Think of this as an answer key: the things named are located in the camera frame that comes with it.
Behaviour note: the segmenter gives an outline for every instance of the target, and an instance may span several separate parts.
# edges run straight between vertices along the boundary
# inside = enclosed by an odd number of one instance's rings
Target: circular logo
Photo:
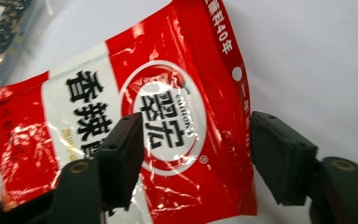
[[[198,160],[205,107],[196,84],[178,65],[153,61],[136,69],[124,84],[121,112],[143,114],[146,170],[177,175]]]

